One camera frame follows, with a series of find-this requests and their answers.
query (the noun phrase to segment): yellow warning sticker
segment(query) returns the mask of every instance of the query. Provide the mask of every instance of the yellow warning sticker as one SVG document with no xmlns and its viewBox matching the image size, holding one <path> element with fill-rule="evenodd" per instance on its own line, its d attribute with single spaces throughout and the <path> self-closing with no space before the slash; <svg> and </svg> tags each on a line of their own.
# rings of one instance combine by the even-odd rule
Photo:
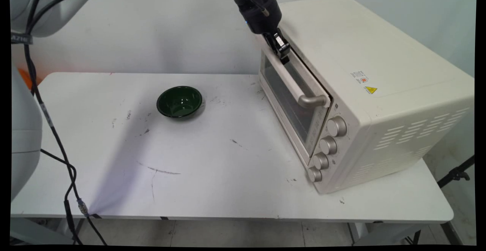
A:
<svg viewBox="0 0 486 251">
<path fill-rule="evenodd" d="M 376 90 L 378 90 L 378 88 L 372 88 L 372 87 L 365 87 L 368 92 L 370 92 L 371 94 L 373 94 L 373 92 L 376 92 Z"/>
</svg>

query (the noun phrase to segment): warning label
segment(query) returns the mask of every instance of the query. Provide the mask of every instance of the warning label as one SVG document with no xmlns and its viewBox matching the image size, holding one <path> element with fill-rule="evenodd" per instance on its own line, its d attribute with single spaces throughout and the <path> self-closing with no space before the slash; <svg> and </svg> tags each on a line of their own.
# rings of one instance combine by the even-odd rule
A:
<svg viewBox="0 0 486 251">
<path fill-rule="evenodd" d="M 376 92 L 376 90 L 378 90 L 378 88 L 372 88 L 372 87 L 365 87 L 369 93 L 373 94 L 374 92 Z"/>
<path fill-rule="evenodd" d="M 374 85 L 374 82 L 363 71 L 355 71 L 354 73 L 351 73 L 351 77 L 353 77 L 368 94 L 374 94 L 376 90 L 378 90 L 378 88 L 370 87 L 370 85 Z"/>
</svg>

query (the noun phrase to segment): oven door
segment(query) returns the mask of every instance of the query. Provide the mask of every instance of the oven door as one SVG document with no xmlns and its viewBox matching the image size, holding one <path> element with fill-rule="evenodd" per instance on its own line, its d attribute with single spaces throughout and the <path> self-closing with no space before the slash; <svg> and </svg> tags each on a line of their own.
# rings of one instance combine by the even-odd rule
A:
<svg viewBox="0 0 486 251">
<path fill-rule="evenodd" d="M 283 65 L 261 35 L 260 82 L 300 158 L 309 165 L 330 105 L 326 91 L 290 49 Z"/>
</svg>

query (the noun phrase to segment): oven handle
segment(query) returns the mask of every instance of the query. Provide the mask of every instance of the oven handle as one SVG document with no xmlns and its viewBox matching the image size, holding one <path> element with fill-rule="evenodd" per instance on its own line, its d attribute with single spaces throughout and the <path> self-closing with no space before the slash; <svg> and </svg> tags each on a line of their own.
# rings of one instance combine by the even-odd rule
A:
<svg viewBox="0 0 486 251">
<path fill-rule="evenodd" d="M 307 97 L 302 91 L 302 89 L 299 87 L 297 82 L 295 82 L 293 77 L 289 74 L 287 69 L 285 69 L 282 62 L 278 59 L 278 57 L 273 53 L 273 51 L 267 45 L 267 42 L 263 37 L 263 35 L 255 35 L 255 37 L 257 38 L 257 41 L 262 47 L 262 51 L 264 51 L 266 57 L 268 58 L 270 63 L 274 66 L 275 71 L 278 73 L 283 83 L 289 89 L 293 98 L 297 101 L 297 103 L 301 107 L 305 107 L 308 109 L 312 107 L 324 106 L 326 104 L 327 97 L 325 95 Z"/>
</svg>

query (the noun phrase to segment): floor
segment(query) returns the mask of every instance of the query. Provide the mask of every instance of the floor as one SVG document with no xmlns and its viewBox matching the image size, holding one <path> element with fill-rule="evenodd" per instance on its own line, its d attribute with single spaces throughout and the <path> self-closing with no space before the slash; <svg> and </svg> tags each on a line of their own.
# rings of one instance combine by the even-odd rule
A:
<svg viewBox="0 0 486 251">
<path fill-rule="evenodd" d="M 350 246 L 346 223 L 276 220 L 119 220 L 94 219 L 109 245 L 198 247 Z M 84 221 L 78 233 L 83 244 L 100 245 Z M 407 244 L 405 240 L 397 244 Z M 419 244 L 449 244 L 440 225 L 422 230 Z"/>
</svg>

